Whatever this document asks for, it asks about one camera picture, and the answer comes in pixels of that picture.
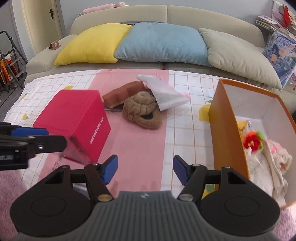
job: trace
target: door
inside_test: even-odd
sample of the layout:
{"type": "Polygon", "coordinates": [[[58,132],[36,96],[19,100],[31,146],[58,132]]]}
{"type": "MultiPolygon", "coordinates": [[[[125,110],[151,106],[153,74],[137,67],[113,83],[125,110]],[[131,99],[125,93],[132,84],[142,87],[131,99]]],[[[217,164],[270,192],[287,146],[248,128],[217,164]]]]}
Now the door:
{"type": "Polygon", "coordinates": [[[22,0],[28,34],[35,54],[61,39],[57,12],[52,0],[22,0]]]}

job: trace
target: red box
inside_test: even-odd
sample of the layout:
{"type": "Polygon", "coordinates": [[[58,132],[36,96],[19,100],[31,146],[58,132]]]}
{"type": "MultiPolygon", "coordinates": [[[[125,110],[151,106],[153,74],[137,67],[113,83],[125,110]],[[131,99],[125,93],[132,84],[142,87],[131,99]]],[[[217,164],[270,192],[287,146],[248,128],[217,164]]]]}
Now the red box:
{"type": "Polygon", "coordinates": [[[67,139],[66,158],[82,164],[97,163],[110,125],[95,90],[61,90],[33,124],[67,139]]]}

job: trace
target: sofa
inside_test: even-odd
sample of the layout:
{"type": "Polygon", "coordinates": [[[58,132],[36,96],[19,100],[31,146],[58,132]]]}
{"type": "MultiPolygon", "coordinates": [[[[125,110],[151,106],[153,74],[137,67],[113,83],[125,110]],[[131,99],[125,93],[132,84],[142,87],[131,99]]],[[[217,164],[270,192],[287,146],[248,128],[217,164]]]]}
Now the sofa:
{"type": "Polygon", "coordinates": [[[242,76],[231,74],[229,72],[214,68],[189,63],[161,63],[149,62],[139,63],[124,60],[118,60],[112,64],[90,64],[75,63],[63,66],[54,66],[55,59],[60,51],[76,36],[84,30],[105,23],[120,23],[124,21],[155,21],[171,23],[194,28],[212,29],[224,32],[241,38],[256,46],[261,52],[264,50],[265,42],[261,30],[253,24],[243,20],[212,12],[203,9],[181,7],[181,6],[165,6],[165,5],[138,5],[126,6],[121,8],[106,9],[97,12],[84,14],[75,19],[70,35],[59,40],[60,46],[57,50],[45,49],[27,64],[27,78],[25,83],[29,83],[36,78],[44,77],[52,74],[60,74],[81,70],[93,69],[167,69],[177,71],[187,71],[199,74],[215,75],[219,77],[234,79],[256,85],[268,89],[278,94],[286,104],[291,113],[296,110],[296,95],[293,86],[287,84],[283,90],[274,89],[266,84],[262,84],[242,76]]]}

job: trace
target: ladder step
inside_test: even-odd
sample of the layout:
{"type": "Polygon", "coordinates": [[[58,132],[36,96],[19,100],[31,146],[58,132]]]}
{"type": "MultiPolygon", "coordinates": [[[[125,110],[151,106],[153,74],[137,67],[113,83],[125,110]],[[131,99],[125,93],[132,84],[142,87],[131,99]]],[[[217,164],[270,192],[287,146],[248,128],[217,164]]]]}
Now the ladder step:
{"type": "Polygon", "coordinates": [[[8,54],[10,54],[13,50],[14,50],[14,48],[12,48],[11,50],[8,50],[8,51],[4,54],[4,57],[6,57],[8,54]]]}
{"type": "Polygon", "coordinates": [[[27,72],[26,68],[23,68],[15,77],[18,78],[21,76],[21,74],[27,72]]]}
{"type": "Polygon", "coordinates": [[[9,66],[12,66],[16,61],[20,60],[22,57],[18,57],[15,61],[13,61],[9,66]]]}

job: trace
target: screw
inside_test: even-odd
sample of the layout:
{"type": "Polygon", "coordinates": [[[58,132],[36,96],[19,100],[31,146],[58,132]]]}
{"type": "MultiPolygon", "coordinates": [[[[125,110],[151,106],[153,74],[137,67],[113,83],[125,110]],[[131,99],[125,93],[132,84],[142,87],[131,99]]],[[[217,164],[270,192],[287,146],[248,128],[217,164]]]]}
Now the screw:
{"type": "Polygon", "coordinates": [[[193,200],[193,196],[191,194],[184,193],[179,196],[179,199],[184,202],[191,202],[193,200]]]}
{"type": "Polygon", "coordinates": [[[112,196],[109,194],[101,194],[98,196],[100,202],[109,202],[112,200],[112,196]]]}
{"type": "Polygon", "coordinates": [[[146,199],[146,198],[149,197],[149,194],[148,193],[142,193],[140,196],[141,196],[141,198],[146,199]]]}

